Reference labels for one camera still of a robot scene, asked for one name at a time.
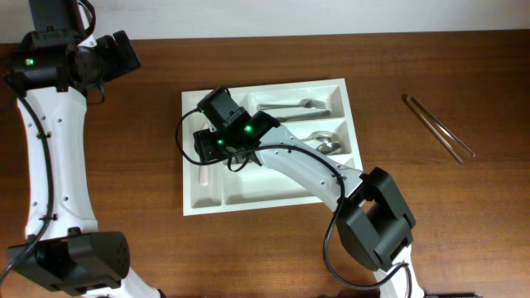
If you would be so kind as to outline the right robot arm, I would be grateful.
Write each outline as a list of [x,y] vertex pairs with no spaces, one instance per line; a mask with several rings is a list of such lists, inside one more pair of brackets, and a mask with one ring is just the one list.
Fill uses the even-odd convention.
[[[332,211],[322,254],[331,275],[357,291],[379,290],[383,297],[423,297],[412,265],[416,220],[393,178],[376,167],[365,174],[307,146],[272,115],[249,114],[226,88],[205,95],[196,111],[214,131],[194,132],[197,165],[231,162],[236,156],[278,171],[319,198]],[[345,251],[374,273],[376,282],[359,285],[331,265],[329,242],[337,231]]]

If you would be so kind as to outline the white plastic knife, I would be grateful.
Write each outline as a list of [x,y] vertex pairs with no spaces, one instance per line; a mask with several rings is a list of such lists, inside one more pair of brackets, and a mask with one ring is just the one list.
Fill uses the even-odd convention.
[[210,170],[208,166],[199,166],[198,182],[201,186],[208,186],[210,183]]

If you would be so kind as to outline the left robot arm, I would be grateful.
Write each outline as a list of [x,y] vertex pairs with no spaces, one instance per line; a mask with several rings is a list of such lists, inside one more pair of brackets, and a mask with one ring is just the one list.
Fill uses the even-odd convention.
[[7,59],[4,82],[26,129],[30,208],[26,241],[7,251],[9,272],[81,297],[159,297],[131,268],[120,232],[102,232],[84,162],[89,89],[141,65],[123,31],[94,38],[87,1],[30,2],[34,30]]

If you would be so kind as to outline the large steel spoon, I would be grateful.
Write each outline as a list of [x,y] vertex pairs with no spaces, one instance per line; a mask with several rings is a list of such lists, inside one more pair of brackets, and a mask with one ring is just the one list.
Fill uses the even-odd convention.
[[336,133],[330,131],[316,131],[312,132],[308,137],[302,139],[303,142],[319,141],[319,142],[337,142],[339,137]]
[[323,142],[316,150],[324,155],[334,155],[341,153],[342,145],[339,142]]

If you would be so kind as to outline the steel fork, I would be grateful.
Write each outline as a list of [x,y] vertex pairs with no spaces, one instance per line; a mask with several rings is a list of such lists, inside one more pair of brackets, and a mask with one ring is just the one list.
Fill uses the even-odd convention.
[[299,103],[262,103],[257,106],[257,110],[268,110],[268,109],[281,109],[281,108],[317,108],[317,109],[327,109],[325,102],[315,100],[315,99],[303,99]]
[[277,117],[277,120],[280,123],[286,123],[286,122],[293,122],[293,121],[304,121],[304,120],[311,120],[315,118],[324,118],[331,115],[331,111],[324,109],[320,110],[318,112],[312,112],[312,113],[303,113],[303,114],[297,114],[297,115],[289,115],[284,117]]

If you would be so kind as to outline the long steel kitchen tongs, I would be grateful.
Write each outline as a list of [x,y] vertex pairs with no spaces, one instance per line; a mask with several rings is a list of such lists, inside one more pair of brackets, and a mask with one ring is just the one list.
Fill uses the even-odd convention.
[[409,107],[437,141],[460,164],[476,158],[476,153],[430,112],[416,97],[404,94],[402,101]]

